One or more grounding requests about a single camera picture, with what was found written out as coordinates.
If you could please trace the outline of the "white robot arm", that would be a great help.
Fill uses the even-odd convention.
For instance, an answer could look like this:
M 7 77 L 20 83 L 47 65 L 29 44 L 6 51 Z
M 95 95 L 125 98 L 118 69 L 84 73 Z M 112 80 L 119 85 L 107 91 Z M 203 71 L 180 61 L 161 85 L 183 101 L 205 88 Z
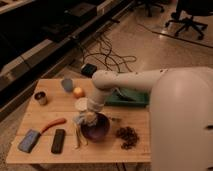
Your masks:
M 114 88 L 150 94 L 151 171 L 213 171 L 213 68 L 98 70 L 92 83 L 87 109 L 93 112 Z

